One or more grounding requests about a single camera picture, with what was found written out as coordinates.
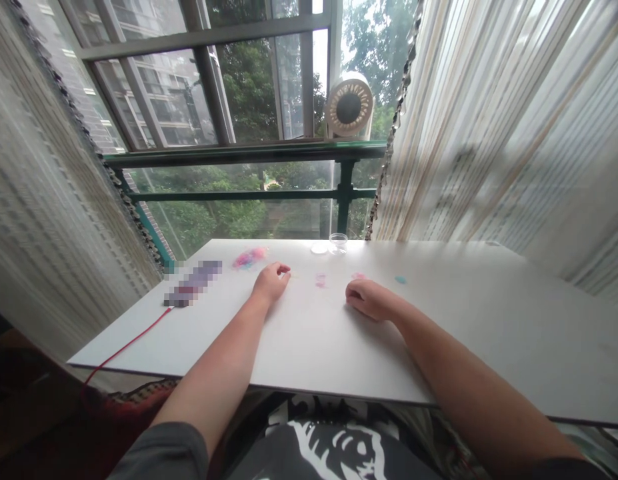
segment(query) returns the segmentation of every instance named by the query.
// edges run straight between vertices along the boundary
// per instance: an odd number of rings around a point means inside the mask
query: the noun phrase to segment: sheer curtain
[[[0,2],[0,314],[60,366],[160,281],[66,100]],[[128,391],[147,377],[102,373]]]
[[[618,0],[427,1],[373,239],[496,241],[618,306]]]

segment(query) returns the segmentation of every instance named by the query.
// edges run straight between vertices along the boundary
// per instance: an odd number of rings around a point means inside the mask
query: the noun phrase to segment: small glass jar
[[[332,233],[329,235],[329,252],[333,255],[344,255],[347,252],[349,238],[344,233]]]

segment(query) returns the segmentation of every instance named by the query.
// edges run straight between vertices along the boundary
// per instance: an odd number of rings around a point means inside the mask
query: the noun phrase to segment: forearm
[[[153,425],[188,422],[204,437],[209,456],[213,454],[249,386],[269,307],[268,300],[250,296],[182,378]]]
[[[514,475],[548,458],[582,458],[522,394],[414,306],[393,318],[451,424],[494,476]]]

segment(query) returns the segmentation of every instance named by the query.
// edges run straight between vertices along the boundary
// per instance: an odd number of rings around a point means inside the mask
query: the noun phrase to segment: glass pane
[[[267,19],[266,0],[205,0],[211,27],[242,25]]]
[[[331,201],[247,200],[147,202],[178,260],[212,238],[326,239]]]
[[[120,62],[118,60],[101,61],[96,63],[96,68],[104,78],[107,87],[110,88],[111,96],[131,130],[132,138],[130,140],[133,146],[137,149],[155,147]]]
[[[324,138],[324,105],[327,101],[329,31],[313,32],[313,136]]]
[[[351,182],[355,188],[376,188],[383,159],[362,159],[353,166]]]
[[[169,147],[213,145],[215,130],[190,49],[132,57]]]
[[[271,0],[273,18],[297,17],[299,15],[298,0]]]
[[[168,147],[214,145],[215,130],[191,50],[132,57]],[[123,109],[139,149],[154,147],[118,60],[97,63]]]
[[[371,206],[373,206],[373,199],[355,199],[351,202],[347,226],[349,240],[364,240]]]
[[[275,38],[278,84],[282,111],[283,139],[304,136],[302,113],[302,78],[300,70],[300,35]]]
[[[217,45],[238,143],[279,140],[269,41]]]
[[[80,60],[55,22],[53,10],[46,0],[23,0],[22,6],[32,25],[41,34],[44,48],[55,70],[62,76],[88,128],[91,138],[103,153],[124,153],[126,148]]]
[[[141,40],[186,31],[177,0],[111,0],[115,19],[125,41]],[[110,43],[94,0],[72,3],[91,45]]]
[[[267,19],[266,0],[205,0],[205,2],[211,27],[243,25]],[[321,11],[322,0],[319,0],[319,3]],[[297,0],[272,0],[271,7],[273,18],[298,16]]]
[[[386,140],[418,0],[345,0],[341,71],[365,76],[375,98],[371,140]]]
[[[138,191],[204,192],[332,189],[335,162],[243,163],[129,170]]]
[[[327,31],[316,31],[313,38],[315,136],[321,137],[326,100]],[[236,142],[260,143],[304,136],[300,35],[276,37],[274,44],[259,39],[216,48]]]

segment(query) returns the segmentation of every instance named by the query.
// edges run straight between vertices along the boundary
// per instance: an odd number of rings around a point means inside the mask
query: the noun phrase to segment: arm
[[[182,378],[151,425],[192,424],[211,458],[249,386],[265,317],[284,293],[289,282],[284,274],[290,270],[276,262],[260,272],[249,299]]]
[[[550,458],[583,459],[524,396],[424,313],[370,280],[347,287],[347,303],[398,328],[442,411],[493,476],[526,472]]]

